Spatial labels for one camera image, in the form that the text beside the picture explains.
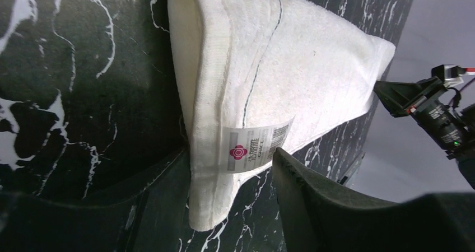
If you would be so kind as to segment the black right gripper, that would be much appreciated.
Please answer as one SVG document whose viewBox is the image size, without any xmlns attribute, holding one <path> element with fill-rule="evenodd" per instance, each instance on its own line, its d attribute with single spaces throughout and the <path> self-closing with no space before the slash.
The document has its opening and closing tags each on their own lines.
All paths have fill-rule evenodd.
<svg viewBox="0 0 475 252">
<path fill-rule="evenodd" d="M 452 114 L 438 100 L 444 85 L 437 77 L 415 83 L 376 81 L 374 92 L 392 117 L 410 115 L 448 158 L 474 157 L 474 104 Z"/>
</svg>

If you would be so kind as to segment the white towel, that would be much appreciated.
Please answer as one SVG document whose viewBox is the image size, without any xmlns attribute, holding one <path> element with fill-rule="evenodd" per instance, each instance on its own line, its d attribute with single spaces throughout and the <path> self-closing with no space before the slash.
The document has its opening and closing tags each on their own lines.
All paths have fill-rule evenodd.
<svg viewBox="0 0 475 252">
<path fill-rule="evenodd" d="M 369 111 L 395 45 L 307 0 L 167 0 L 190 149 L 189 225 L 209 231 L 240 187 Z"/>
</svg>

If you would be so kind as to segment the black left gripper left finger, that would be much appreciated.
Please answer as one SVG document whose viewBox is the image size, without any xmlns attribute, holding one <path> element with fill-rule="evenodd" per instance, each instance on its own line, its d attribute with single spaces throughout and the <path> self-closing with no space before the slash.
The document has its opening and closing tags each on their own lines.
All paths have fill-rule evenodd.
<svg viewBox="0 0 475 252">
<path fill-rule="evenodd" d="M 2 251 L 177 251 L 189 152 L 74 202 L 1 193 Z"/>
</svg>

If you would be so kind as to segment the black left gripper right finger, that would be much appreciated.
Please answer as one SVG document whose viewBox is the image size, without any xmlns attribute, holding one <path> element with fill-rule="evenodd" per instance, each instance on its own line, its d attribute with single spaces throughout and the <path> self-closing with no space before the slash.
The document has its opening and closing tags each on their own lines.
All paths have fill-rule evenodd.
<svg viewBox="0 0 475 252">
<path fill-rule="evenodd" d="M 474 193 L 394 203 L 336 183 L 281 148 L 272 174 L 287 251 L 474 250 Z"/>
</svg>

